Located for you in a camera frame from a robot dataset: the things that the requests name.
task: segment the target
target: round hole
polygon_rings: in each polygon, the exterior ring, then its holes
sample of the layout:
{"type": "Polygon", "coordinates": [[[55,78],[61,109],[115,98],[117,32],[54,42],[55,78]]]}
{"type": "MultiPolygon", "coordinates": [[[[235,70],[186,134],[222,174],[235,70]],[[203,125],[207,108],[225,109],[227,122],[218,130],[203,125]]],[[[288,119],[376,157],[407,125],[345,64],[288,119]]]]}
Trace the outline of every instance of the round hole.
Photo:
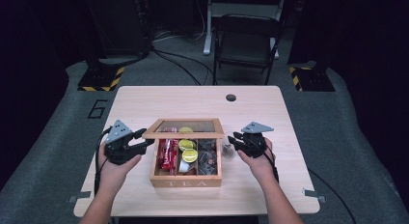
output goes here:
{"type": "Polygon", "coordinates": [[[226,96],[227,101],[235,101],[237,97],[235,95],[229,94],[226,96]]]}

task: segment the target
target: black device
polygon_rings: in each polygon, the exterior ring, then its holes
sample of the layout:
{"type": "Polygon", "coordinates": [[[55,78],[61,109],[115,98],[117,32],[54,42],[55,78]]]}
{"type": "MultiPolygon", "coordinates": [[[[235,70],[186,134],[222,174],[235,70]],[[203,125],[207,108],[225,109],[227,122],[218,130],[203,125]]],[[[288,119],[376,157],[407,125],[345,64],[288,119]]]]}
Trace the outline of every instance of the black device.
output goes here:
{"type": "Polygon", "coordinates": [[[153,144],[154,140],[147,139],[145,142],[129,146],[129,141],[141,138],[145,131],[146,129],[142,128],[132,132],[132,130],[121,121],[115,121],[105,140],[105,155],[108,160],[121,165],[137,154],[145,154],[147,152],[147,146],[153,144]]]}
{"type": "Polygon", "coordinates": [[[279,174],[275,165],[275,159],[270,158],[265,150],[267,149],[267,144],[262,136],[262,132],[273,130],[270,126],[264,126],[256,122],[251,122],[249,125],[241,129],[243,133],[234,132],[233,136],[228,136],[229,142],[234,145],[236,151],[241,150],[243,153],[252,158],[257,158],[262,155],[267,157],[270,161],[271,167],[273,167],[274,178],[277,182],[279,181],[279,174]]]}

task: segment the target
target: hand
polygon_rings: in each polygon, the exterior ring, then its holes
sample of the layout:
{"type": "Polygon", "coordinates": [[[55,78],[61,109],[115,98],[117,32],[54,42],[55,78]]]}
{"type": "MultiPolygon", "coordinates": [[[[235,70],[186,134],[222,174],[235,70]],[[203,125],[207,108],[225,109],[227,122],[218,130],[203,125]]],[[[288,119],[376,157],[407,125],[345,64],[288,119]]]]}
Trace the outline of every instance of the hand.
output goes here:
{"type": "MultiPolygon", "coordinates": [[[[267,138],[264,138],[264,140],[265,144],[268,147],[265,150],[265,153],[272,160],[275,160],[276,156],[272,154],[273,143],[271,143],[271,141],[267,138]]],[[[265,157],[265,155],[261,155],[257,158],[251,158],[240,150],[237,151],[237,153],[240,158],[250,166],[250,170],[258,181],[267,175],[273,175],[273,168],[271,167],[270,161],[265,157]]]]}
{"type": "Polygon", "coordinates": [[[127,173],[135,167],[135,165],[141,160],[141,155],[135,155],[125,164],[117,165],[106,160],[107,157],[104,154],[105,142],[99,146],[98,151],[98,164],[100,172],[99,192],[106,193],[107,195],[116,196],[120,191],[123,183],[125,182],[127,173]]]}

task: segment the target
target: wooden box frame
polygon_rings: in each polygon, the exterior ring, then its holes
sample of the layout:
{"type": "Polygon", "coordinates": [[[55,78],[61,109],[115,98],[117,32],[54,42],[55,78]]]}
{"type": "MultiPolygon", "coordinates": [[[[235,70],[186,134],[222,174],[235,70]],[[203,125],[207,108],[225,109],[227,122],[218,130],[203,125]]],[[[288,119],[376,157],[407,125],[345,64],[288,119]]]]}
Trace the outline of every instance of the wooden box frame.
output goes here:
{"type": "Polygon", "coordinates": [[[150,170],[150,182],[154,187],[220,187],[222,183],[222,158],[221,146],[225,133],[219,119],[159,119],[142,135],[145,139],[155,139],[153,161],[150,170]],[[165,124],[174,125],[177,129],[181,126],[193,125],[193,132],[161,132],[160,128],[165,124]],[[201,129],[205,126],[212,126],[211,129],[201,129]],[[159,153],[159,139],[214,139],[217,154],[217,175],[182,175],[176,173],[170,175],[164,172],[157,165],[159,153]]]}

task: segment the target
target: wooden box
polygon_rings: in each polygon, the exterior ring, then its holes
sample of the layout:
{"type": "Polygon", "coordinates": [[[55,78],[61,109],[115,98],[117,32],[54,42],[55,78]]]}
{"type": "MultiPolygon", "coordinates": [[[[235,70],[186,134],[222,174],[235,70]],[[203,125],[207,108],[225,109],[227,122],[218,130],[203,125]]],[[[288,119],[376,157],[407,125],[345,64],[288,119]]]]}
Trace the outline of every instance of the wooden box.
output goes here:
{"type": "Polygon", "coordinates": [[[150,172],[152,185],[221,186],[224,135],[218,119],[157,120],[142,136],[155,139],[150,172]]]}

